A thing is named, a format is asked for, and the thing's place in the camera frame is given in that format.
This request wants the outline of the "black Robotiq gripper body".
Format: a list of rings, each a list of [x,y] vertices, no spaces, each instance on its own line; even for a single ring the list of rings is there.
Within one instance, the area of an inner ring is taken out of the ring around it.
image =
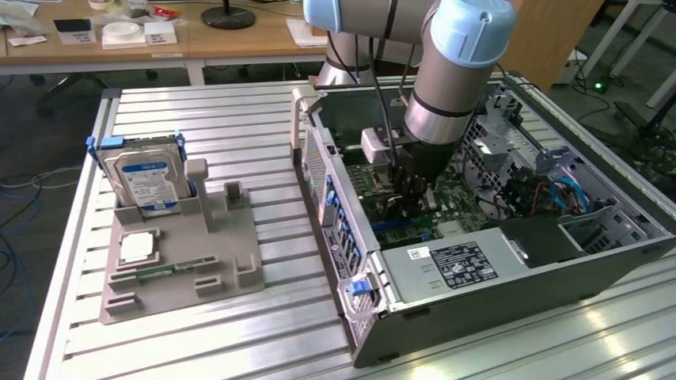
[[[459,143],[431,145],[410,142],[397,148],[397,162],[390,168],[395,188],[437,188]]]

